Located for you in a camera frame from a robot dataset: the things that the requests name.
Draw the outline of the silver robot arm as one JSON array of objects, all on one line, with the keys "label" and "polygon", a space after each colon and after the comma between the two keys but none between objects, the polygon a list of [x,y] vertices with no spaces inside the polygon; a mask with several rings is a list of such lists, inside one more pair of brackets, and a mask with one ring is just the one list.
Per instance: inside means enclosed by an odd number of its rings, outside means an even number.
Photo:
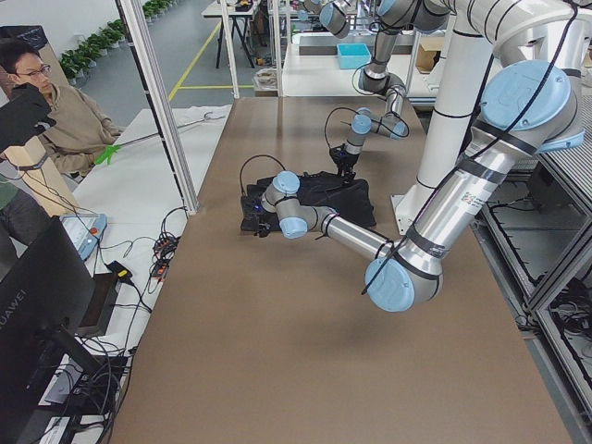
[{"label": "silver robot arm", "polygon": [[382,117],[359,109],[351,122],[347,140],[329,150],[329,155],[338,168],[338,174],[353,179],[354,165],[362,152],[366,135],[375,132],[391,139],[409,135],[407,124],[398,112],[407,93],[401,78],[388,71],[398,35],[408,25],[422,32],[436,31],[445,23],[449,10],[434,1],[383,1],[377,9],[377,31],[369,63],[360,73],[358,88],[364,93],[381,96],[386,101]]},{"label": "silver robot arm", "polygon": [[276,222],[297,239],[318,231],[370,263],[364,292],[388,312],[438,294],[442,260],[520,160],[568,150],[585,138],[580,69],[591,38],[587,1],[384,1],[360,88],[398,105],[401,80],[388,62],[403,28],[453,26],[434,116],[414,185],[397,204],[400,238],[342,217],[334,205],[300,202],[300,178],[282,171],[253,200],[246,219],[265,236]]}]

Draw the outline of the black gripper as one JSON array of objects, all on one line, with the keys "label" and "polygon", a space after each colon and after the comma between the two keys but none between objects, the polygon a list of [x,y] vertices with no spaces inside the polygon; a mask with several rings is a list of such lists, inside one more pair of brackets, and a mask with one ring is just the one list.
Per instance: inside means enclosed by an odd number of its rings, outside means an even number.
[{"label": "black gripper", "polygon": [[262,212],[253,211],[250,214],[250,222],[254,236],[268,236],[271,232],[272,213],[263,210]]},{"label": "black gripper", "polygon": [[345,145],[330,149],[330,157],[337,166],[337,176],[344,179],[353,179],[356,175],[353,167],[358,161],[360,151],[352,153]]}]

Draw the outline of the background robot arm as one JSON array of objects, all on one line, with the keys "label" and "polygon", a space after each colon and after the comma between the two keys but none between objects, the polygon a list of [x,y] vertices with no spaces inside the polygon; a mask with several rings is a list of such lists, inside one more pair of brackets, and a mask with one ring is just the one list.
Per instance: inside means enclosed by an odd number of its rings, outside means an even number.
[{"label": "background robot arm", "polygon": [[350,1],[335,0],[323,3],[319,0],[304,0],[302,6],[308,12],[316,14],[322,26],[339,39],[346,37],[350,31],[347,12]]}]

